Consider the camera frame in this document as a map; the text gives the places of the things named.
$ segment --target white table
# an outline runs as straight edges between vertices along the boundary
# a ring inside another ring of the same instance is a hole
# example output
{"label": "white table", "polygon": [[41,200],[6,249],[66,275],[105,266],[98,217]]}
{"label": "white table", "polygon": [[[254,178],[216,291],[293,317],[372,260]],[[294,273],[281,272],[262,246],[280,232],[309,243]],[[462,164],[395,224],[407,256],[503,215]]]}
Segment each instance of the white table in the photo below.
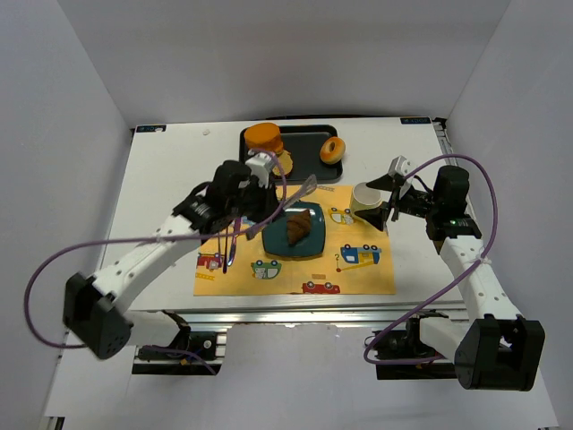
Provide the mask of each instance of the white table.
{"label": "white table", "polygon": [[[431,125],[402,125],[396,118],[278,123],[334,125],[348,151],[339,181],[345,185],[381,176],[397,155],[421,163],[441,153]],[[238,135],[250,124],[168,125],[164,133],[135,134],[110,236],[153,232],[195,185],[212,178],[221,161],[237,158]],[[420,176],[432,185],[438,168]],[[369,328],[385,326],[451,281],[423,220],[403,216],[389,225],[389,234],[394,296],[194,297],[196,254],[187,255],[133,308],[186,309],[196,330],[226,330],[236,322],[275,325],[231,329],[217,377],[131,375],[135,347],[106,361],[86,350],[65,351],[46,415],[66,417],[64,430],[555,426],[541,375],[529,393],[464,391],[457,381],[375,380],[374,367],[362,359]],[[104,264],[129,249],[109,247]],[[466,319],[457,290],[433,307]],[[288,329],[289,322],[336,327]]]}
{"label": "white table", "polygon": [[[388,171],[390,162],[405,155],[422,162],[442,154],[433,125],[402,125],[399,118],[277,121],[280,125],[330,124],[346,141],[344,173],[338,184],[355,185]],[[168,125],[163,133],[136,133],[111,228],[111,237],[151,234],[197,184],[209,181],[225,159],[237,159],[239,133],[252,122]],[[420,173],[433,185],[436,163]],[[132,309],[278,308],[317,305],[411,305],[447,285],[452,277],[425,234],[423,219],[402,216],[389,223],[396,295],[283,295],[195,297],[192,294],[197,253],[190,253],[163,273],[135,300]],[[104,264],[132,247],[110,246]],[[459,304],[452,290],[442,303]]]}

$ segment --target glazed donut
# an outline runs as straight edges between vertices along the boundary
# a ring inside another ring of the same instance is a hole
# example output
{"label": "glazed donut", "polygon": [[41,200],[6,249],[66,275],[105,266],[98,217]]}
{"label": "glazed donut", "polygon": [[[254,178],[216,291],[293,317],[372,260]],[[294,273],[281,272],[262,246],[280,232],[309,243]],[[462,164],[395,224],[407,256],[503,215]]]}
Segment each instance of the glazed donut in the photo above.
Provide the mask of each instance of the glazed donut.
{"label": "glazed donut", "polygon": [[326,164],[335,164],[342,160],[346,144],[339,137],[331,137],[321,148],[321,160]]}

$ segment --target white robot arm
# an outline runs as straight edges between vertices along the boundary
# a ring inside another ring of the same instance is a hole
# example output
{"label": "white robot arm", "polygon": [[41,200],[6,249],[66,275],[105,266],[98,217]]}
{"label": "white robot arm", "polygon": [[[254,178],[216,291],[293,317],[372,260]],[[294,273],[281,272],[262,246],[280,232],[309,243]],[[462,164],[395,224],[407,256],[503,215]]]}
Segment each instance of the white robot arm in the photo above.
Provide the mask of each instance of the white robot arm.
{"label": "white robot arm", "polygon": [[[394,159],[387,175],[368,183],[391,192],[389,202],[356,215],[380,230],[392,211],[392,220],[400,212],[425,218],[428,237],[457,278],[480,259],[483,250],[482,234],[466,214],[469,174],[456,166],[442,167],[433,190],[426,187],[422,192],[407,179],[415,168],[405,157]],[[521,315],[488,262],[479,264],[458,287],[469,315],[469,330],[430,312],[406,325],[406,331],[415,331],[406,333],[409,341],[421,342],[450,360],[464,388],[530,390],[543,349],[542,325]],[[383,351],[377,350],[379,358],[384,358]]]}
{"label": "white robot arm", "polygon": [[[113,264],[88,278],[76,273],[66,282],[64,324],[100,359],[125,345],[174,346],[189,327],[176,314],[131,312],[133,300],[163,271],[236,218],[261,222],[278,208],[276,187],[269,181],[273,162],[258,153],[244,164],[225,161],[211,183],[200,185],[179,203],[156,231],[156,240],[137,245]],[[205,195],[199,193],[206,188]]]}

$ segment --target purple cable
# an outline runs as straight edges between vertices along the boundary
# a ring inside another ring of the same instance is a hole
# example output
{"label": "purple cable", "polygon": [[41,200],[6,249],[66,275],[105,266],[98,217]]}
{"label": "purple cable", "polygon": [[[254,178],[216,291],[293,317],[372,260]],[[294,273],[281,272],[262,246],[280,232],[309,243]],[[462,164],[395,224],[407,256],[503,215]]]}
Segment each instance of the purple cable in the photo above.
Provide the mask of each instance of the purple cable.
{"label": "purple cable", "polygon": [[207,362],[205,360],[203,360],[201,357],[199,357],[196,353],[191,352],[191,351],[185,351],[183,349],[171,349],[171,348],[163,348],[163,347],[158,347],[155,345],[145,345],[143,347],[141,347],[142,349],[147,349],[149,351],[156,351],[156,352],[161,352],[164,354],[179,354],[179,355],[183,355],[185,354],[186,356],[190,357],[190,358],[194,358],[195,360],[197,360],[198,362],[200,362],[202,365],[205,366],[205,368],[207,370],[209,370],[212,374],[216,375],[217,372],[215,372],[215,370],[207,364]]}
{"label": "purple cable", "polygon": [[[274,212],[272,212],[272,214],[270,214],[270,216],[268,218],[266,218],[264,221],[261,221],[260,223],[255,224],[254,226],[251,226],[245,230],[241,230],[238,232],[234,231],[231,233],[219,233],[217,235],[177,235],[177,236],[123,237],[123,238],[117,238],[117,239],[93,240],[93,241],[89,241],[89,242],[82,242],[80,244],[67,246],[66,248],[61,249],[57,253],[50,255],[48,258],[46,258],[46,260],[43,263],[41,263],[39,265],[39,267],[32,273],[32,276],[30,277],[30,280],[28,281],[28,284],[26,285],[26,289],[24,290],[24,318],[26,319],[26,324],[28,325],[28,328],[30,329],[30,332],[32,333],[32,335],[40,343],[43,343],[44,345],[49,346],[51,348],[60,348],[60,349],[86,348],[85,345],[66,345],[64,343],[57,343],[57,342],[53,342],[51,340],[46,339],[44,336],[42,336],[42,334],[40,334],[40,332],[38,331],[38,329],[36,328],[36,326],[34,325],[34,323],[32,322],[32,319],[31,319],[30,295],[32,292],[32,287],[34,286],[34,283],[38,279],[40,273],[51,262],[53,262],[57,258],[61,257],[62,255],[68,254],[68,253],[70,253],[72,251],[76,251],[78,249],[87,248],[90,246],[117,245],[117,244],[153,244],[153,243],[162,242],[162,241],[176,242],[179,240],[194,240],[194,239],[203,240],[203,239],[211,239],[212,237],[240,236],[240,235],[246,234],[250,230],[253,230],[256,228],[262,228],[266,224],[271,222],[273,219],[275,219],[277,217],[277,215],[280,213],[280,211],[282,210],[283,205],[285,204],[286,197],[287,197],[287,190],[286,190],[287,189],[287,177],[285,176],[285,170],[283,169],[283,167],[278,162],[278,158],[274,152],[270,152],[267,150],[253,150],[253,151],[264,152],[264,153],[268,154],[272,158],[272,160],[274,161],[275,165],[278,167],[278,171],[280,172],[280,178],[282,180],[282,185],[283,185],[282,198],[280,199],[280,202],[278,203],[278,207],[275,209]],[[181,351],[174,350],[174,351],[178,354],[189,354],[188,351],[183,351],[183,350],[181,350]]]}
{"label": "purple cable", "polygon": [[[490,178],[490,176],[487,174],[487,172],[485,171],[485,169],[483,168],[483,166],[475,159],[468,157],[467,155],[462,155],[462,154],[445,154],[445,155],[440,155],[434,159],[430,159],[429,161],[426,161],[425,163],[422,164],[422,166],[415,168],[414,170],[412,170],[410,173],[408,173],[405,176],[405,179],[408,179],[412,176],[414,176],[415,174],[417,174],[420,170],[422,170],[423,168],[427,168],[428,166],[430,166],[431,164],[435,163],[436,161],[439,161],[441,159],[465,159],[467,161],[469,161],[470,163],[474,164],[483,174],[483,177],[485,178],[485,182],[487,182],[487,186],[490,189],[490,194],[492,195],[492,205],[493,205],[493,223],[492,223],[492,235],[490,236],[490,240],[488,241],[487,245],[485,246],[485,248],[483,249],[483,252],[481,254],[481,258],[485,258],[485,256],[490,252],[490,250],[492,249],[493,246],[493,241],[495,240],[495,237],[497,235],[497,231],[498,231],[498,201],[497,201],[497,197],[495,195],[495,190],[493,189],[493,183],[492,183],[492,179]],[[436,356],[436,357],[427,357],[427,358],[406,358],[406,359],[398,359],[398,360],[374,360],[372,358],[368,357],[368,354],[370,353],[370,351],[372,350],[372,348],[382,339],[384,338],[384,336],[386,336],[388,333],[390,333],[394,328],[396,328],[399,324],[405,322],[408,318],[410,318],[411,316],[413,316],[414,314],[417,314],[418,312],[420,312],[422,309],[424,309],[427,305],[429,305],[431,302],[433,302],[434,300],[436,300],[437,298],[442,297],[444,294],[446,294],[448,291],[450,291],[451,289],[453,289],[457,284],[459,284],[463,279],[465,279],[472,271],[474,271],[475,269],[477,269],[477,267],[482,263],[481,260],[477,260],[476,262],[474,262],[471,266],[469,266],[463,273],[461,273],[457,278],[455,278],[454,280],[452,280],[447,287],[441,289],[440,291],[438,291],[436,294],[434,294],[433,296],[429,297],[428,299],[426,299],[425,301],[423,301],[420,305],[416,306],[414,309],[412,309],[411,311],[407,312],[406,314],[404,314],[403,316],[401,316],[400,318],[398,318],[395,322],[391,323],[388,327],[386,327],[384,330],[382,330],[380,333],[378,333],[374,339],[372,339],[372,341],[368,344],[368,346],[366,347],[366,350],[364,351],[364,360],[366,360],[368,363],[372,364],[372,365],[383,365],[383,366],[395,366],[395,365],[420,365],[421,363],[429,363],[431,361],[434,360],[439,360],[441,358],[443,358],[442,356]]]}

